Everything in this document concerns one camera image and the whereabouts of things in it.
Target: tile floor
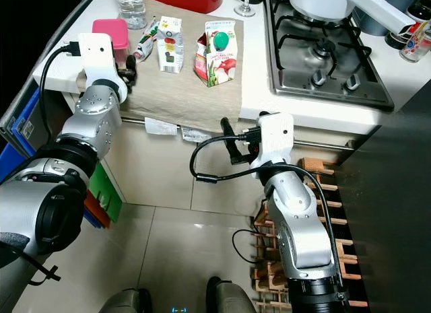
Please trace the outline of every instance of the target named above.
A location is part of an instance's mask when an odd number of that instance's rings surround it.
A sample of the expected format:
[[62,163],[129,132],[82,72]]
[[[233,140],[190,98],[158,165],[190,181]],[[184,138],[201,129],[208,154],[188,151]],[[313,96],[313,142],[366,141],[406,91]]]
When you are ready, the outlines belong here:
[[[121,211],[109,230],[84,220],[78,239],[45,264],[59,267],[60,282],[28,286],[13,312],[97,313],[112,294],[139,286],[150,290],[156,313],[172,307],[204,313],[205,286],[213,275],[257,298],[251,266],[231,245],[232,233],[248,228],[249,217],[127,204]],[[243,254],[253,252],[252,241],[248,233],[236,237]],[[34,280],[41,278],[36,274]]]

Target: kitchen counter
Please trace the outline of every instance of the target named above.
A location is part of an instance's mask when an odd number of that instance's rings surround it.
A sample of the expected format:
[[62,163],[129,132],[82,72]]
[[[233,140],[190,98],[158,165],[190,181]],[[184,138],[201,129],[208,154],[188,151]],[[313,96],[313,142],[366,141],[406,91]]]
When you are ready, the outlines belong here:
[[[378,110],[272,94],[269,89],[263,4],[253,6],[256,10],[254,17],[242,18],[233,11],[239,3],[239,0],[224,0],[211,15],[244,20],[241,118],[256,119],[262,110],[284,111],[293,114],[298,126],[357,134],[367,134],[382,123],[386,114]],[[56,48],[64,42],[77,40],[81,32],[91,32],[94,20],[116,18],[118,12],[116,0],[93,0]],[[361,40],[372,48],[372,62],[395,103],[395,110],[400,109],[431,79],[431,54],[419,63],[411,64],[399,57],[397,50],[387,46],[383,37],[362,34]],[[33,72],[38,83],[43,65],[44,62]],[[79,93],[75,80],[81,70],[80,57],[59,55],[48,71],[45,88]]]

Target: wine glass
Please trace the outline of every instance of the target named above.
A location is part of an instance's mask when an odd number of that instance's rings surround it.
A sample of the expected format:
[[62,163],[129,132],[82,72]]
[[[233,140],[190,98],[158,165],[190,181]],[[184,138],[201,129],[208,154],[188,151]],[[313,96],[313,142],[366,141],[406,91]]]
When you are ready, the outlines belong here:
[[253,17],[256,14],[256,11],[250,7],[248,0],[244,0],[238,7],[235,7],[234,11],[242,17]]

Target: green object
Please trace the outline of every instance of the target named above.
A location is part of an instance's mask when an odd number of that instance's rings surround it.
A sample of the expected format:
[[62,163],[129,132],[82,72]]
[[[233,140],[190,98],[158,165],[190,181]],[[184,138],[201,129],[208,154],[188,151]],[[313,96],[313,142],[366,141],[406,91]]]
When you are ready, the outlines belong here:
[[102,164],[96,166],[96,170],[90,178],[90,186],[88,189],[94,197],[97,198],[100,206],[105,210],[109,218],[113,222],[117,222],[123,202],[108,175],[106,175]]
[[225,50],[229,44],[229,36],[225,32],[218,32],[214,36],[214,47],[216,51]]

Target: small carton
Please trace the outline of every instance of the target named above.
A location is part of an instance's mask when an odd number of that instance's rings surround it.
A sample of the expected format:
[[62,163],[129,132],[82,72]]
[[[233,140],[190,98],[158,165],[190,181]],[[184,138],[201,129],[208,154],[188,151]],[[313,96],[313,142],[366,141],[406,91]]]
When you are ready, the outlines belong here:
[[160,70],[180,73],[184,61],[181,19],[163,16],[160,19],[156,39]]
[[205,33],[208,87],[234,79],[238,54],[235,21],[206,22]]

